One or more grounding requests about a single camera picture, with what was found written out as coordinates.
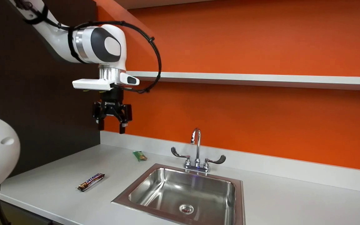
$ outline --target faucet handle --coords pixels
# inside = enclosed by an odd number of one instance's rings
[[[221,155],[219,160],[214,161],[214,160],[210,160],[210,159],[205,159],[205,164],[208,163],[213,163],[213,164],[223,164],[226,161],[226,156],[225,155]]]
[[[180,155],[178,151],[176,151],[176,148],[171,148],[171,154],[176,158],[185,158],[185,159],[190,159],[190,155]]]

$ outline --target orange wall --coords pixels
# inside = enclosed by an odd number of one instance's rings
[[[213,1],[131,11],[166,71],[360,75],[360,1]],[[100,9],[100,19],[109,18]],[[129,33],[130,70],[154,70]],[[126,94],[129,134],[360,169],[360,91],[159,84]],[[118,131],[115,119],[108,130]]]

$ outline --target black wall panel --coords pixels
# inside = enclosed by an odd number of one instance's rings
[[[63,24],[96,19],[91,0],[45,3]],[[98,78],[98,66],[70,64],[51,51],[9,0],[0,0],[0,119],[21,141],[14,174],[99,144],[91,118],[98,94],[71,88],[75,79]]]

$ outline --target small green object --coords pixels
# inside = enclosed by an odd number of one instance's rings
[[[133,151],[133,154],[135,155],[135,158],[136,158],[139,161],[145,161],[145,160],[146,160],[146,156],[144,155],[143,151]]]

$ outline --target faucet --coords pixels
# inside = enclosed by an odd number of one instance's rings
[[[196,171],[204,171],[204,173],[209,173],[209,163],[213,164],[223,164],[226,160],[225,155],[221,155],[219,160],[214,161],[210,159],[205,159],[205,164],[204,166],[201,166],[200,164],[200,148],[201,148],[201,130],[200,129],[194,129],[193,134],[191,134],[191,141],[193,145],[196,146],[196,155],[195,155],[195,163],[194,165],[190,161],[190,155],[180,155],[178,154],[175,148],[171,148],[171,154],[176,158],[185,158],[185,163],[184,163],[184,169],[185,170],[196,170]]]
[[[200,168],[200,148],[201,148],[201,130],[194,129],[191,134],[191,141],[193,145],[196,145],[196,155],[195,155],[195,166]]]

